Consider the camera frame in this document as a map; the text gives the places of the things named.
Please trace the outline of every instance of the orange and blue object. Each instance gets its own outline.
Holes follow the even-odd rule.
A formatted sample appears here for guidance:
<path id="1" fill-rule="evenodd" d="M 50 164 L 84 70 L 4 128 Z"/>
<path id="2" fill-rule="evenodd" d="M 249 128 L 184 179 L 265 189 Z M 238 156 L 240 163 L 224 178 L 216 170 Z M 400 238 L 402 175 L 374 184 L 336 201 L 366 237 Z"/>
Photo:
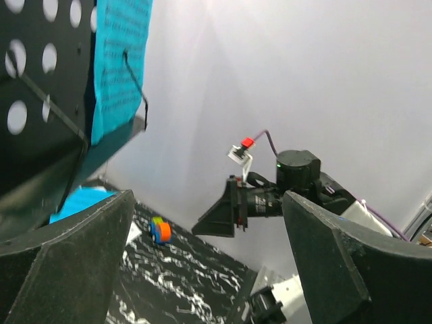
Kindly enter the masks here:
<path id="1" fill-rule="evenodd" d="M 158 245 L 171 243 L 171 226 L 162 217 L 153 217 L 151 219 L 148 232 L 153 242 Z"/>

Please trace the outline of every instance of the white wall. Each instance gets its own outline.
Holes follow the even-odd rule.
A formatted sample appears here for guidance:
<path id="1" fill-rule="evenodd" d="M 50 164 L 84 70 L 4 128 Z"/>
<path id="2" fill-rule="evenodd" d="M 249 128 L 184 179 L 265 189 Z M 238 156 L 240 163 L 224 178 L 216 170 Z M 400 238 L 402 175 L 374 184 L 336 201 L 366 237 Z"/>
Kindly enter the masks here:
<path id="1" fill-rule="evenodd" d="M 432 189 L 432 3 L 158 0 L 148 40 L 146 134 L 108 177 L 190 229 L 240 168 L 232 144 L 268 128 L 398 227 Z M 274 179 L 262 139 L 253 169 Z M 295 271 L 284 223 L 209 238 L 246 264 Z"/>

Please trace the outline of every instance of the black table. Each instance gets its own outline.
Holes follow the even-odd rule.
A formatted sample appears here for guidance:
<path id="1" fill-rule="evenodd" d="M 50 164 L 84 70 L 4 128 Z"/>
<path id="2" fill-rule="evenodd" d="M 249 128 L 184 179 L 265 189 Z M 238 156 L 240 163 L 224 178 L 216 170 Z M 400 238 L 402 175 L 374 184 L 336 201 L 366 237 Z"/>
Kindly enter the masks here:
<path id="1" fill-rule="evenodd" d="M 153 244 L 147 225 L 154 216 L 136 203 L 142 235 L 124 250 L 106 323 L 224 324 L 240 288 L 257 273 L 174 223 L 172 243 Z"/>

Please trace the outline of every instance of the round hole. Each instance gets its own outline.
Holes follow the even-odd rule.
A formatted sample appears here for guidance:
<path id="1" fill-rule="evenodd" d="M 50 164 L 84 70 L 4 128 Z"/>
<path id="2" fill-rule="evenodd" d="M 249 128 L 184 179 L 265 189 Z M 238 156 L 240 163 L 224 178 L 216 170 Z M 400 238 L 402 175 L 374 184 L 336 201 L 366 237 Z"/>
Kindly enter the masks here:
<path id="1" fill-rule="evenodd" d="M 81 2 L 79 0 L 72 0 L 70 5 L 70 24 L 72 27 L 77 28 L 81 22 Z"/>
<path id="2" fill-rule="evenodd" d="M 51 101 L 51 97 L 49 94 L 47 97 L 48 97 L 47 100 L 43 102 L 43 106 L 42 106 L 42 118 L 45 123 L 49 121 L 49 112 L 51 111 L 49 105 L 49 102 Z"/>
<path id="3" fill-rule="evenodd" d="M 19 14 L 24 8 L 25 0 L 5 0 L 6 7 L 14 14 Z"/>
<path id="4" fill-rule="evenodd" d="M 92 10 L 92 15 L 90 16 L 90 27 L 93 32 L 96 32 L 97 28 L 97 8 L 94 7 Z"/>
<path id="5" fill-rule="evenodd" d="M 22 75 L 22 72 L 24 72 L 26 68 L 26 61 L 27 61 L 27 54 L 26 54 L 26 48 L 24 47 L 24 44 L 21 43 L 20 40 L 14 39 L 10 42 L 9 48 L 15 53 L 17 68 L 18 68 L 18 75 Z M 6 52 L 5 56 L 5 66 L 7 74 L 9 74 L 12 78 L 16 78 L 16 71 L 15 67 L 12 64 L 11 57 L 9 57 L 9 54 Z"/>
<path id="6" fill-rule="evenodd" d="M 7 129 L 12 135 L 18 135 L 27 122 L 27 107 L 22 101 L 16 101 L 7 114 Z"/>
<path id="7" fill-rule="evenodd" d="M 49 22 L 53 22 L 59 9 L 58 0 L 43 0 L 43 13 Z"/>
<path id="8" fill-rule="evenodd" d="M 55 70 L 55 66 L 57 65 L 57 50 L 55 46 L 49 43 L 45 46 L 42 55 L 42 69 L 44 73 L 48 73 L 50 71 Z"/>

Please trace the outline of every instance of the purple cable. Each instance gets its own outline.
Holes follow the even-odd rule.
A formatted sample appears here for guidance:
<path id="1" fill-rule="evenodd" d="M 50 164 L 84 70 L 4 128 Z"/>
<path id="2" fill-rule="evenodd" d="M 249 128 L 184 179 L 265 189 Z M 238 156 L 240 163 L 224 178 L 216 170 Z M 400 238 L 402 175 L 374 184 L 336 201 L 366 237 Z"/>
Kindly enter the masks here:
<path id="1" fill-rule="evenodd" d="M 269 143 L 270 143 L 271 150 L 273 151 L 273 153 L 275 153 L 275 156 L 277 157 L 277 151 L 276 151 L 275 145 L 274 145 L 274 143 L 273 143 L 273 140 L 271 139 L 271 136 L 270 136 L 270 133 L 269 133 L 268 130 L 263 130 L 263 131 L 260 132 L 258 135 L 256 135 L 256 136 L 254 137 L 254 142 L 256 142 L 256 141 L 257 141 L 257 140 L 258 140 L 262 135 L 264 135 L 264 134 L 267 135 L 267 138 L 269 139 Z"/>
<path id="2" fill-rule="evenodd" d="M 378 217 L 380 220 L 381 220 L 381 222 L 383 222 L 384 224 L 386 224 L 386 226 L 393 232 L 393 233 L 396 233 L 401 239 L 403 239 L 404 241 L 407 241 L 407 242 L 411 242 L 406 236 L 405 236 L 405 234 L 403 234 L 400 230 L 398 230 L 397 228 L 396 228 L 396 226 L 395 225 L 393 225 L 392 223 L 391 223 L 391 221 L 389 221 L 387 218 L 385 218 L 383 215 L 381 215 L 380 213 L 378 213 L 376 210 L 374 210 L 373 208 L 370 208 L 370 206 L 368 206 L 368 205 L 366 205 L 366 208 L 370 211 L 370 212 L 372 212 L 372 214 L 374 214 L 376 217 Z"/>

